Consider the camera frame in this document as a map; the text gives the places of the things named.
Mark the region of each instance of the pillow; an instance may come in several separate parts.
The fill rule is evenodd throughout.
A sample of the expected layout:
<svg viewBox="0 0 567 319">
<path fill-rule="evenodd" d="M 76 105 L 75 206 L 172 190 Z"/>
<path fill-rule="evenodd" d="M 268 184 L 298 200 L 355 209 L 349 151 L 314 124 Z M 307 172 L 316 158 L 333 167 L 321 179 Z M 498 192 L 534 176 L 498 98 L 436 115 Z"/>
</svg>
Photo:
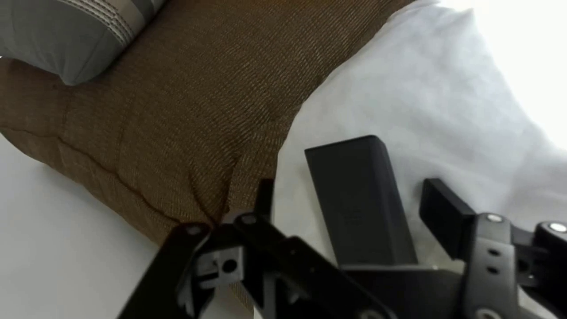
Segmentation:
<svg viewBox="0 0 567 319">
<path fill-rule="evenodd" d="M 68 85 L 101 75 L 165 0 L 0 0 L 0 55 Z"/>
</svg>

